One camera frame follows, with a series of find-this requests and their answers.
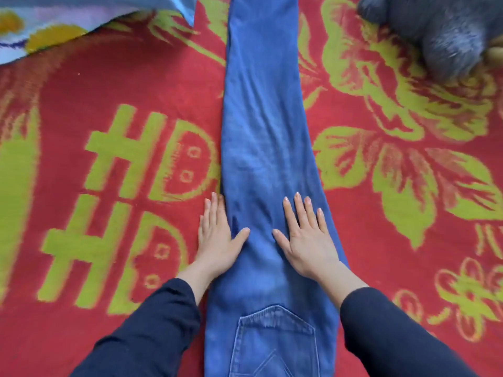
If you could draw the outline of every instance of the jeans back pocket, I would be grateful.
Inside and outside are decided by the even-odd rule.
[[[319,377],[314,327],[275,305],[239,318],[229,377]]]

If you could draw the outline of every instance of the left hand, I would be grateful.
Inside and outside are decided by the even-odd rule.
[[[234,264],[249,233],[249,228],[244,228],[231,239],[223,196],[212,193],[211,201],[204,201],[204,215],[199,219],[195,263],[208,272],[210,280],[215,279]]]

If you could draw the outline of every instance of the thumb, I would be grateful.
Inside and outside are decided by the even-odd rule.
[[[238,253],[241,252],[241,249],[246,240],[248,239],[249,235],[250,235],[249,228],[241,229],[241,231],[237,233],[236,237],[232,241],[230,241],[230,246],[232,247],[232,249],[237,251]]]
[[[288,258],[292,251],[290,248],[290,241],[278,229],[273,230],[273,237],[278,243],[278,245],[281,247],[281,249],[285,252],[286,257]]]

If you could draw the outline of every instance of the plush toy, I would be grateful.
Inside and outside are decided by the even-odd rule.
[[[468,76],[482,59],[503,66],[503,0],[360,0],[358,13],[418,45],[439,82]]]

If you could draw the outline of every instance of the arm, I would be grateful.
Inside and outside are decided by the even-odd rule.
[[[191,287],[171,279],[110,336],[99,340],[71,377],[174,377],[200,321]]]
[[[148,297],[110,336],[99,340],[71,377],[174,377],[199,330],[198,304],[213,279],[227,271],[249,230],[233,240],[223,197],[205,200],[196,260]]]
[[[287,199],[283,207],[290,240],[278,230],[274,238],[292,266],[316,280],[340,311],[346,348],[371,377],[476,376],[447,345],[339,261],[323,212],[315,215],[309,197],[303,203],[295,196],[299,222]]]

